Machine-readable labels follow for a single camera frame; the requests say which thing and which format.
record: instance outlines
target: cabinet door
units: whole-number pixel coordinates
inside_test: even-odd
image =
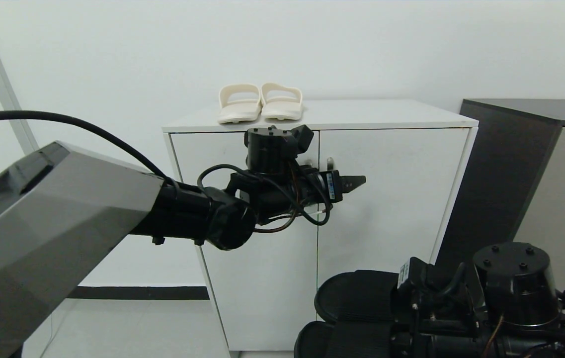
[[[412,256],[430,260],[468,131],[321,132],[321,170],[332,158],[341,175],[366,175],[366,183],[319,229],[319,284],[356,269],[399,272]]]
[[[185,183],[196,183],[212,165],[246,168],[242,132],[173,134],[172,140]],[[318,149],[316,132],[299,162],[317,165]],[[225,188],[230,173],[213,172],[203,183]],[[297,218],[280,233],[254,233],[233,251],[205,244],[203,255],[230,351],[292,351],[298,332],[316,319],[316,226]]]

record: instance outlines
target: floor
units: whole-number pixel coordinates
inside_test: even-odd
[[[67,299],[26,341],[23,358],[225,358],[209,301]],[[292,358],[243,352],[241,358]]]

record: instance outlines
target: white sandal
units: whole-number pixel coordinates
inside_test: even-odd
[[[230,97],[236,93],[255,93],[258,95],[258,98],[230,100]],[[221,104],[221,111],[218,114],[218,122],[220,124],[258,120],[258,115],[262,108],[262,97],[258,86],[252,84],[225,86],[218,92],[218,100]]]
[[[285,91],[293,94],[293,96],[276,95],[269,97],[269,92],[273,90]],[[286,88],[269,82],[263,84],[260,88],[260,98],[262,99],[262,116],[264,118],[279,120],[299,120],[302,118],[302,91],[300,89]]]

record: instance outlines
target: white cabinet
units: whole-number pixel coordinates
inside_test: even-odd
[[[366,184],[337,204],[318,237],[318,284],[356,269],[398,272],[411,256],[433,261],[467,128],[323,131],[328,158]]]
[[[171,138],[186,183],[196,183],[203,170],[220,163],[245,167],[242,132],[181,133]],[[317,165],[318,149],[316,135],[298,161],[310,160]],[[225,188],[229,177],[228,170],[212,172],[203,183]],[[280,226],[280,222],[270,226]],[[288,351],[300,329],[316,317],[316,237],[317,227],[298,219],[281,233],[254,233],[237,250],[225,252],[203,245],[232,351]]]
[[[477,121],[413,100],[317,100],[305,107],[298,122],[221,126],[209,108],[163,129],[186,183],[212,165],[244,168],[244,131],[271,124],[316,132],[301,163],[325,170],[332,158],[342,175],[367,177],[335,204],[325,226],[299,218],[230,252],[203,245],[201,263],[230,351],[291,351],[300,329],[316,319],[318,285],[334,274],[397,270],[411,256],[434,262],[476,134]],[[205,185],[225,187],[229,174],[214,172]]]

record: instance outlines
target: cabinet top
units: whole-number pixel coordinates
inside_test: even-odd
[[[477,127],[478,121],[411,99],[306,100],[301,120],[260,118],[255,122],[221,125],[219,107],[201,109],[165,125],[166,133],[243,132],[249,128],[275,125],[291,129],[301,124],[314,130],[329,129],[414,129]]]

